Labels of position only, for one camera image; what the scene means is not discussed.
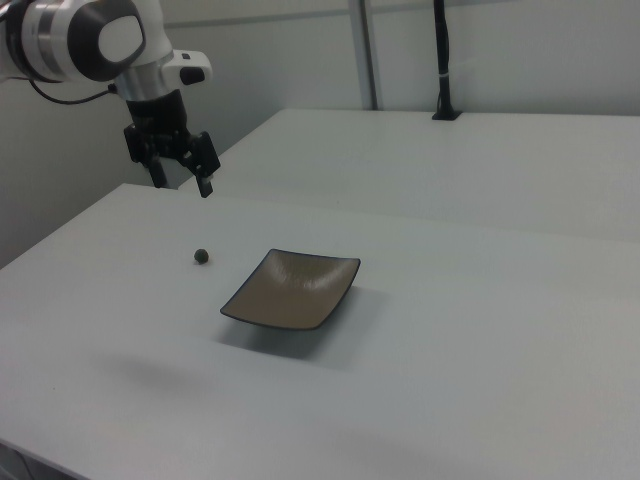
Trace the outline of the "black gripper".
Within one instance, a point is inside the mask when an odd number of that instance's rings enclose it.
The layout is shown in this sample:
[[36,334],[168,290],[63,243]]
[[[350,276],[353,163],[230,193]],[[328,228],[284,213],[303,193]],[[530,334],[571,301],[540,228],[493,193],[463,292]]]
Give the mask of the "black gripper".
[[132,124],[124,129],[131,160],[149,173],[155,188],[165,188],[167,178],[159,156],[181,160],[196,180],[199,194],[213,193],[211,178],[221,163],[207,132],[192,136],[179,90],[153,100],[127,101]]

